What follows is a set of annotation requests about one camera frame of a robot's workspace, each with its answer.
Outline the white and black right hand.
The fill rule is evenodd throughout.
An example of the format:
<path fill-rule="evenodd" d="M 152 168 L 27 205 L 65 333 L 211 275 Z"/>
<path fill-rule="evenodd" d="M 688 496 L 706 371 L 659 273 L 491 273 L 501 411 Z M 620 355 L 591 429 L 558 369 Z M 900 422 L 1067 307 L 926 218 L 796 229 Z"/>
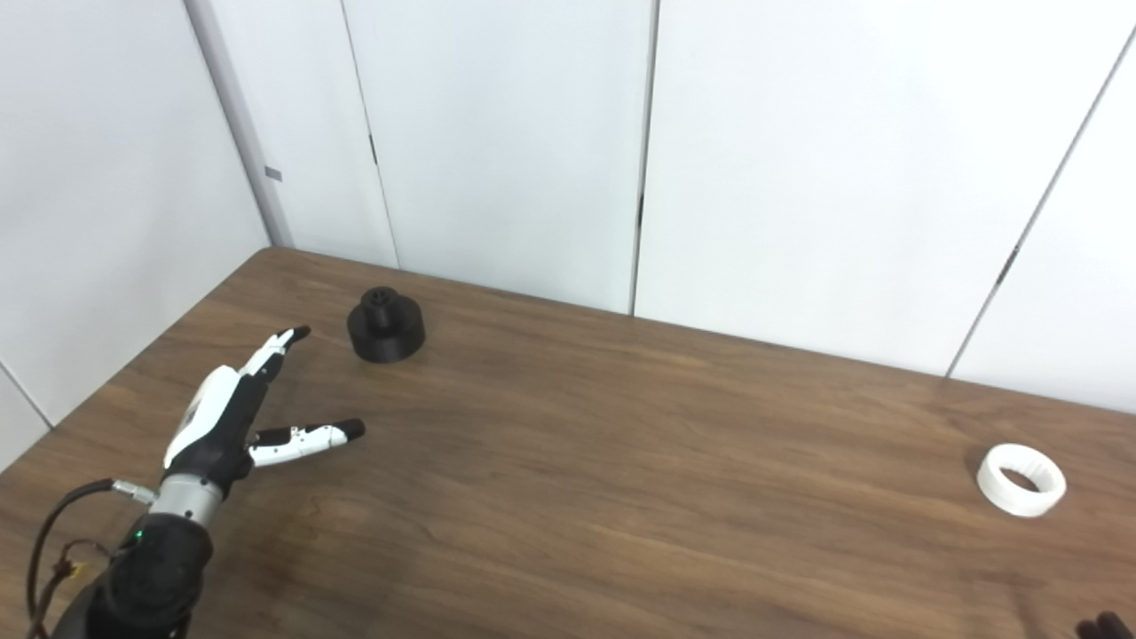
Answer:
<path fill-rule="evenodd" d="M 1135 632 L 1114 611 L 1103 611 L 1095 619 L 1083 619 L 1075 628 L 1080 639 L 1135 639 Z"/>

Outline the white and black left hand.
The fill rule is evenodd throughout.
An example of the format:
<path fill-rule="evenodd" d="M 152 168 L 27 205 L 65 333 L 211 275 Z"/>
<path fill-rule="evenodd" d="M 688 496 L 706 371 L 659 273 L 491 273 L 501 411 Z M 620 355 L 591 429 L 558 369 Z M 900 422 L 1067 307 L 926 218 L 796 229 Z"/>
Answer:
<path fill-rule="evenodd" d="M 210 372 L 198 391 L 162 457 L 164 478 L 191 476 L 216 486 L 227 496 L 232 486 L 252 468 L 301 460 L 361 439 L 367 428 L 359 418 L 308 426 L 256 431 L 272 382 L 279 376 L 289 348 L 310 327 L 273 333 L 256 349 L 244 367 L 222 365 Z"/>

